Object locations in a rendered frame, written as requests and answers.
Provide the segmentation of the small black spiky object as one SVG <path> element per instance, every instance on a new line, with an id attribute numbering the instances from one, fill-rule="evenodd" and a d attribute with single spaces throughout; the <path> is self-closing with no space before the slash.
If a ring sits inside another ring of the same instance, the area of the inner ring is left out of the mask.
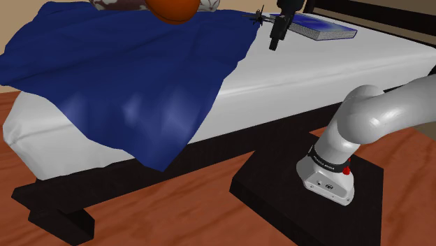
<path id="1" fill-rule="evenodd" d="M 273 23 L 275 21 L 275 19 L 273 17 L 267 17 L 263 14 L 263 8 L 264 6 L 262 6 L 261 9 L 258 9 L 255 14 L 253 15 L 245 15 L 245 17 L 248 17 L 250 20 L 253 21 L 253 24 L 255 23 L 259 23 L 260 25 L 262 25 L 264 22 L 270 22 Z"/>

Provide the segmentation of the blue book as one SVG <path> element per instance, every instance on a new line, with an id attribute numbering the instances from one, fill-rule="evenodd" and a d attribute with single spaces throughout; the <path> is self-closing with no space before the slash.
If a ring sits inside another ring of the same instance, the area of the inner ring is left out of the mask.
<path id="1" fill-rule="evenodd" d="M 357 33 L 356 29 L 300 13 L 294 15 L 288 30 L 315 41 L 353 38 Z"/>

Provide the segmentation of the orange round cushion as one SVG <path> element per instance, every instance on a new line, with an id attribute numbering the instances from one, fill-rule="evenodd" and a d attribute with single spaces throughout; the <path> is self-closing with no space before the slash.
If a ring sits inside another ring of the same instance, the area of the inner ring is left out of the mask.
<path id="1" fill-rule="evenodd" d="M 147 8 L 161 21 L 183 24 L 198 11 L 201 0 L 145 0 Z"/>

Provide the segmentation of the black robot stand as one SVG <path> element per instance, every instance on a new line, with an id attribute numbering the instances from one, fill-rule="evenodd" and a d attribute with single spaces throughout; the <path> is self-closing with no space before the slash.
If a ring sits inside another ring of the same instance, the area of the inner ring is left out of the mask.
<path id="1" fill-rule="evenodd" d="M 316 141 L 301 133 L 255 151 L 230 192 L 298 246 L 380 246 L 383 169 L 352 156 L 355 195 L 340 205 L 305 188 L 296 172 Z"/>

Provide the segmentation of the blue blanket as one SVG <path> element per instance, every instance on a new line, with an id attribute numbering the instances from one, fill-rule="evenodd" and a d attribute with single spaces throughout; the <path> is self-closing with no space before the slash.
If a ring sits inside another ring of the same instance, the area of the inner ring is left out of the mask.
<path id="1" fill-rule="evenodd" d="M 146 10 L 49 1 L 0 55 L 0 85 L 48 99 L 88 139 L 163 171 L 258 29 L 237 10 L 171 25 Z"/>

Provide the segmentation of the brown white patterned pillow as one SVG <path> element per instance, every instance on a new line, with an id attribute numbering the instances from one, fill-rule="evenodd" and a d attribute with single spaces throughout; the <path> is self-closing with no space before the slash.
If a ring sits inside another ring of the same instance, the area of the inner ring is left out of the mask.
<path id="1" fill-rule="evenodd" d="M 89 0 L 97 10 L 148 10 L 145 0 Z M 215 12 L 220 0 L 201 0 L 198 12 Z"/>

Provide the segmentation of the white bed with black frame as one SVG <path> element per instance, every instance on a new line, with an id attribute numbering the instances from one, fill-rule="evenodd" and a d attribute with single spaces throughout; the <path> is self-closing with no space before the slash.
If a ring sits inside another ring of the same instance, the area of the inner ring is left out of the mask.
<path id="1" fill-rule="evenodd" d="M 87 139 L 47 99 L 19 94 L 3 136 L 36 176 L 14 200 L 37 212 L 86 207 L 204 168 L 260 146 L 287 122 L 307 130 L 329 116 L 347 89 L 368 80 L 393 89 L 427 74 L 436 48 L 365 27 L 352 39 L 311 41 L 292 34 L 278 52 L 263 49 L 259 27 L 242 60 L 222 81 L 215 102 L 188 146 L 165 170 Z"/>

